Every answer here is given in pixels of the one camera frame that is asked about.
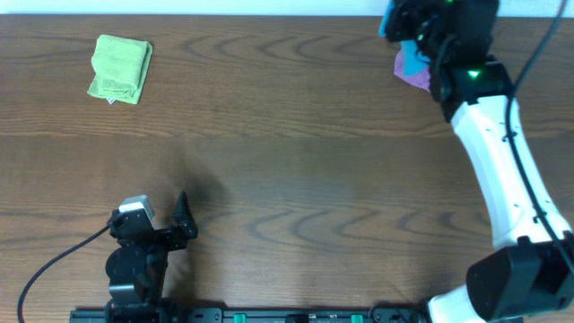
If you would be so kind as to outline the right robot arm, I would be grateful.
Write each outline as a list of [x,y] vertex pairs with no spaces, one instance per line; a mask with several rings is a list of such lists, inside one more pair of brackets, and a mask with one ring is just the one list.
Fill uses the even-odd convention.
[[392,0],[379,30],[400,44],[405,74],[429,73],[430,94],[473,165],[494,247],[414,322],[519,322],[573,301],[573,231],[527,145],[522,81],[490,54],[498,9],[495,1]]

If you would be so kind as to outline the blue cloth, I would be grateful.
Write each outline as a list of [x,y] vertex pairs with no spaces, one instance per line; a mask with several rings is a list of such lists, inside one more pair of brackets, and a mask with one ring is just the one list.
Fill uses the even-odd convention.
[[[394,1],[389,0],[387,9],[378,29],[378,35],[381,38],[385,38],[387,36],[385,28],[388,25],[390,14],[394,8]],[[401,41],[400,44],[401,49],[397,54],[399,62],[395,63],[395,69],[399,76],[411,77],[429,71],[430,63],[427,61],[427,58],[418,51],[414,40]]]

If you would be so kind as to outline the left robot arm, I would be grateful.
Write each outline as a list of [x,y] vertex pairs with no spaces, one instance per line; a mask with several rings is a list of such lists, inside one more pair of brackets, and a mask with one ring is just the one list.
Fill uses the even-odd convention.
[[172,301],[162,298],[171,251],[185,249],[198,235],[182,192],[172,212],[175,224],[152,226],[154,211],[146,195],[129,197],[107,221],[110,236],[120,245],[105,266],[111,301],[105,309],[107,322],[179,322],[185,318]]

